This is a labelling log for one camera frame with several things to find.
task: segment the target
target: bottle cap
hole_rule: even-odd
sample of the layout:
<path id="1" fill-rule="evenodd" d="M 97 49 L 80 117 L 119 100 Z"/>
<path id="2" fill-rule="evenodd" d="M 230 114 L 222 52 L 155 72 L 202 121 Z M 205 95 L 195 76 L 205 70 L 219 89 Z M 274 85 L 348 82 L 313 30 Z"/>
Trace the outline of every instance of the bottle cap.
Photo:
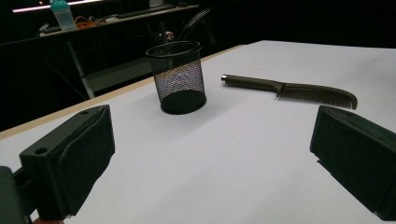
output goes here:
<path id="1" fill-rule="evenodd" d="M 64 10 L 68 9 L 69 5 L 64 0 L 50 0 L 50 9 L 52 10 Z"/>

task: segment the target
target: table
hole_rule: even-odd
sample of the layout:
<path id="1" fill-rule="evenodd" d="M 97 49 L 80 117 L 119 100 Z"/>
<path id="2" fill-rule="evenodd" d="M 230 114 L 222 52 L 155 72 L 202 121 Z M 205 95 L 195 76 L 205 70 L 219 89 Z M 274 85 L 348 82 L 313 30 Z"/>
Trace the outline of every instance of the table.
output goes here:
<path id="1" fill-rule="evenodd" d="M 163 113 L 152 79 L 93 99 L 85 106 L 110 105 L 116 153 L 65 223 L 383 223 L 309 151 L 318 105 L 220 77 L 351 91 L 352 112 L 396 132 L 395 61 L 396 49 L 261 41 L 203 61 L 207 103 L 193 113 Z M 73 115 L 2 133 L 0 164 L 15 171 L 21 151 Z"/>

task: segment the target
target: comb teeth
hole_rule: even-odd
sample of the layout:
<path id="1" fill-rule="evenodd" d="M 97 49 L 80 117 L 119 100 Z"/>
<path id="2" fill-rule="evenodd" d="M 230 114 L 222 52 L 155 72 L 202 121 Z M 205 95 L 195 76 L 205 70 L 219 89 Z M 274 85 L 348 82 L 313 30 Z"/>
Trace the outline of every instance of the comb teeth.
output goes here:
<path id="1" fill-rule="evenodd" d="M 358 99 L 348 91 L 331 87 L 287 83 L 278 95 L 279 99 L 304 101 L 320 105 L 332 105 L 356 109 Z"/>

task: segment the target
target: white tabletop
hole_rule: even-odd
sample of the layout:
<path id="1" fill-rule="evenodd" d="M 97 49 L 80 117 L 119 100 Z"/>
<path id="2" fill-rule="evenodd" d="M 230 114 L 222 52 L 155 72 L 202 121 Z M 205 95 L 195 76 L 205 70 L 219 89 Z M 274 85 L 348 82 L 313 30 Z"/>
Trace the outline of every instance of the white tabletop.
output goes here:
<path id="1" fill-rule="evenodd" d="M 309 150 L 318 105 L 225 87 L 221 75 L 331 86 L 350 110 L 396 132 L 396 49 L 262 41 L 203 62 L 206 105 L 161 111 L 154 83 L 110 105 L 116 153 L 75 217 L 94 224 L 383 223 Z M 0 164 L 72 115 L 0 141 Z"/>

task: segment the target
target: mesh pencil holder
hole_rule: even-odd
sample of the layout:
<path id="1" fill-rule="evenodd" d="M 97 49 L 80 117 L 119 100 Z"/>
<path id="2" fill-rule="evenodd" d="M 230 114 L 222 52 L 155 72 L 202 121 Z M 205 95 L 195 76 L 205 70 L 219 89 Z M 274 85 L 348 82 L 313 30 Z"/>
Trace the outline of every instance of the mesh pencil holder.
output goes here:
<path id="1" fill-rule="evenodd" d="M 178 41 L 146 52 L 165 113 L 187 114 L 205 105 L 200 49 L 199 42 Z"/>

